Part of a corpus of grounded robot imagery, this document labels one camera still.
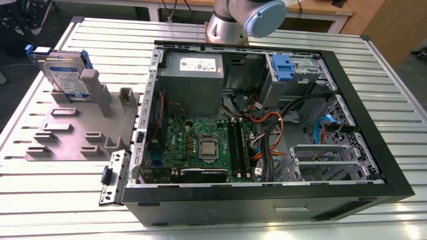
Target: blue cable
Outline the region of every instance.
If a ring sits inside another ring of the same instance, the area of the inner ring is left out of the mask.
[[[331,114],[327,114],[322,117],[319,117],[319,119],[315,121],[315,124],[314,124],[314,141],[315,141],[315,144],[319,144],[320,143],[320,139],[319,139],[319,128],[320,128],[320,122],[322,120],[327,120],[330,123],[334,123],[336,122],[338,124],[342,124],[340,121],[336,121],[335,118],[331,116]]]

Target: wooden table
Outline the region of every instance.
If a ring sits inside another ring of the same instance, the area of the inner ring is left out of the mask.
[[[83,4],[101,4],[116,6],[131,6],[148,8],[149,20],[152,22],[160,22],[159,10],[173,8],[175,0],[164,0],[165,6],[161,0],[55,0],[56,2],[83,3]],[[215,0],[187,0],[191,9],[195,11],[213,11]],[[327,33],[339,34],[342,28],[347,22],[348,17],[355,14],[346,3],[343,8],[331,5],[331,0],[302,0],[302,19],[326,20],[332,24]],[[177,0],[176,9],[188,10],[184,0]],[[287,8],[287,18],[299,17],[299,4],[294,4]]]
[[[168,9],[173,8],[175,0],[164,0],[165,6]],[[196,11],[213,11],[213,3],[215,0],[187,0],[191,9]],[[355,11],[351,9],[347,3],[344,3],[343,7],[335,7],[331,5],[330,0],[302,0],[302,19],[314,19],[314,20],[327,20],[332,21],[332,24],[328,29],[330,34],[339,34],[342,28],[347,22],[348,17],[355,14]],[[159,9],[164,8],[164,4],[161,0],[149,0],[148,4],[148,12],[149,12],[149,20],[160,21],[159,18]],[[177,9],[187,10],[188,7],[185,5],[184,0],[177,0]],[[287,8],[287,18],[298,18],[299,17],[299,4],[294,4]]]

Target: black cable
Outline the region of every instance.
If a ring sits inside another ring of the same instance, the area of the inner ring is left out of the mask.
[[[231,104],[232,104],[235,110],[243,115],[249,112],[249,106],[252,104],[249,102],[247,102],[247,109],[243,111],[240,109],[240,107],[237,106],[237,103],[236,103],[236,94],[239,94],[239,93],[251,93],[251,92],[253,92],[253,91],[252,90],[247,90],[247,89],[244,89],[244,90],[233,90],[231,95],[229,95]]]
[[[303,6],[302,6],[302,2],[300,0],[296,0],[298,4],[299,4],[299,9],[298,9],[298,19],[300,19],[303,17]]]
[[[175,13],[175,9],[176,9],[176,5],[179,3],[179,0],[175,0],[175,4],[173,4],[173,9],[172,9],[172,13],[171,16],[167,19],[167,22],[171,23],[172,22],[172,17],[173,17],[173,13]]]
[[[165,9],[165,12],[167,12],[167,19],[169,19],[171,13],[169,13],[169,9],[167,7],[167,3],[165,3],[164,0],[161,0],[161,2],[163,2],[163,6],[164,6],[164,9]]]
[[[320,93],[320,94],[312,94],[312,95],[306,95],[306,96],[302,96],[299,98],[296,98],[295,100],[292,100],[287,106],[283,108],[283,110],[280,111],[280,116],[282,118],[284,118],[284,116],[290,113],[290,111],[294,109],[294,107],[304,102],[306,100],[308,99],[312,99],[312,98],[331,98],[335,94],[334,93]],[[260,149],[261,149],[261,157],[263,157],[263,162],[265,161],[267,162],[267,166],[264,167],[263,166],[263,173],[264,173],[264,169],[268,169],[268,173],[269,173],[269,176],[268,178],[265,178],[265,181],[267,182],[272,182],[273,181],[273,178],[275,178],[275,166],[273,166],[273,157],[272,157],[272,153],[271,153],[271,150],[269,150],[269,144],[268,144],[268,140],[269,140],[269,135],[271,135],[271,132],[275,128],[275,125],[278,124],[278,121],[279,121],[279,118],[275,116],[268,128],[267,128],[267,131],[265,131],[265,134],[264,134],[264,137],[263,137],[263,141],[260,142]]]
[[[265,151],[264,151],[264,138],[261,137],[260,138],[260,141],[259,141],[259,145],[260,145],[260,154],[261,156],[265,156]],[[260,174],[260,181],[261,182],[268,182],[268,179],[269,179],[269,172],[268,172],[268,163],[267,163],[267,158],[265,157],[261,157],[261,174]]]
[[[173,13],[175,13],[175,10],[176,10],[176,5],[177,5],[177,3],[179,3],[179,0],[175,0],[172,12],[169,12],[169,9],[168,9],[168,7],[167,7],[165,1],[161,0],[161,2],[163,2],[163,6],[164,6],[164,9],[165,9],[165,12],[167,12],[167,22],[171,23],[171,22],[172,22]]]
[[[193,19],[193,21],[195,21],[195,24],[199,24],[199,21],[197,21],[195,12],[193,12],[192,8],[189,7],[189,4],[188,4],[187,0],[184,0],[184,2],[185,2],[185,4],[187,4],[188,10],[189,10],[189,12],[191,12],[191,16],[192,16],[192,19]]]

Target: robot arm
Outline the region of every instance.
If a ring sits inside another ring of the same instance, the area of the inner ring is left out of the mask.
[[[248,43],[248,34],[267,37],[286,19],[283,0],[216,0],[207,26],[207,41],[220,44]]]

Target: green motherboard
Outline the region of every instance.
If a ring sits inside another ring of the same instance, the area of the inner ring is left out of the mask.
[[[247,146],[253,134],[253,123],[243,120],[169,119],[165,150],[149,153],[152,182],[169,183],[175,171],[197,168],[227,170],[225,182],[252,182],[253,155]]]

